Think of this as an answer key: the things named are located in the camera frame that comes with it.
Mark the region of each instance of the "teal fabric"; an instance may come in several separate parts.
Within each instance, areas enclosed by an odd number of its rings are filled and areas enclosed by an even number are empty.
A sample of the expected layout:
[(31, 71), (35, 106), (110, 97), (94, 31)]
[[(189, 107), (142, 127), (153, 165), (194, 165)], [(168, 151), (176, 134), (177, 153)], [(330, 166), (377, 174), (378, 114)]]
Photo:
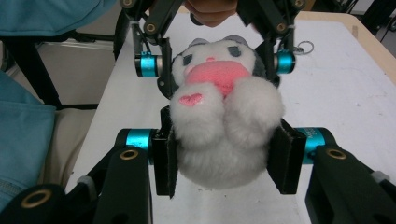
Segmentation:
[(0, 36), (55, 36), (95, 21), (116, 0), (0, 0)]
[(34, 186), (47, 155), (55, 107), (0, 71), (0, 211)]

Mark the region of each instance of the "stuffed animal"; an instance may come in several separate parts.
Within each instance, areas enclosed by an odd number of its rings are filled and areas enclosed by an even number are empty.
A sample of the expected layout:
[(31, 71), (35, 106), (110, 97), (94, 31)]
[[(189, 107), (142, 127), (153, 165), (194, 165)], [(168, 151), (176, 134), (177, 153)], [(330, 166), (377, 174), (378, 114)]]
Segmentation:
[(179, 171), (209, 189), (246, 185), (266, 167), (284, 114), (281, 96), (246, 40), (194, 40), (172, 65), (170, 113)]

